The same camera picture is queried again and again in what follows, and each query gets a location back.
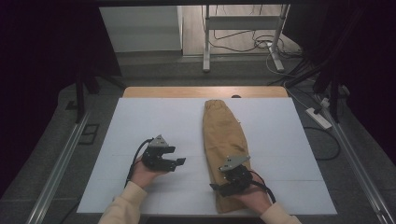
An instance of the white power strip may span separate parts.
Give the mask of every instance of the white power strip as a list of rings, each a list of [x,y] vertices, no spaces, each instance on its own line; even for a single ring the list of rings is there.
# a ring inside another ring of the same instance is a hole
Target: white power strip
[[[315,114],[314,111],[315,109],[312,107],[305,110],[309,117],[316,121],[317,124],[320,125],[320,127],[322,127],[324,130],[330,129],[332,125],[329,123],[329,121],[323,118],[319,113]]]

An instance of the pant leg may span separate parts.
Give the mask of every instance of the pant leg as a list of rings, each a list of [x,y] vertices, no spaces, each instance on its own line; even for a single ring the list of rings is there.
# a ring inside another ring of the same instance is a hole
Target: pant leg
[[[227,156],[248,155],[248,143],[241,125],[233,116],[233,112],[221,100],[205,102],[204,112],[204,146],[209,166],[210,180],[219,185],[227,183],[219,167],[224,164]],[[216,194],[216,207],[219,213],[232,212],[246,208],[233,198],[221,197]]]

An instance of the forearm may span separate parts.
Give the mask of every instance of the forearm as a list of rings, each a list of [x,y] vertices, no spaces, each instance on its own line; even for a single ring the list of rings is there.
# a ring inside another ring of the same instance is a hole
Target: forearm
[[[108,206],[102,214],[99,223],[132,223],[137,224],[140,219],[140,204],[147,193],[133,182],[128,185],[119,197]]]
[[[301,224],[297,217],[290,216],[279,203],[271,205],[260,218],[266,224]]]

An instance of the human hand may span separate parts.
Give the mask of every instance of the human hand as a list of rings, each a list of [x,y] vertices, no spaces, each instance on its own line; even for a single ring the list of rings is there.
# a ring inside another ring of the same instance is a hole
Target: human hand
[[[152,171],[146,167],[141,160],[142,157],[137,158],[136,163],[134,164],[134,172],[132,174],[131,181],[142,189],[150,185],[155,177],[168,173],[165,171]]]
[[[257,174],[252,173],[252,175],[254,181],[264,184]],[[242,202],[246,207],[260,215],[272,205],[268,198],[268,194],[255,185],[250,185],[242,193],[230,197]]]

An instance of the wooden floor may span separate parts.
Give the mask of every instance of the wooden floor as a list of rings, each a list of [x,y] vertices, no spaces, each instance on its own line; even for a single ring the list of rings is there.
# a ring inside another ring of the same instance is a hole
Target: wooden floor
[[[242,5],[242,6],[210,6],[210,15],[265,15],[278,16],[280,14],[281,5]],[[205,44],[205,6],[185,6],[183,11],[183,54],[184,55],[200,55],[203,54]],[[253,38],[261,35],[273,35],[275,31],[257,31],[247,32],[240,35],[221,38],[226,35],[232,35],[241,31],[210,31],[209,40],[215,46],[222,46],[229,49],[247,50],[254,48]],[[296,52],[299,50],[298,45],[287,37],[281,35],[283,40],[279,41],[278,46],[285,51]],[[271,36],[263,36],[260,40],[272,40]],[[267,49],[253,49],[245,52],[237,52],[224,48],[211,47],[211,54],[235,54],[235,53],[268,53]]]

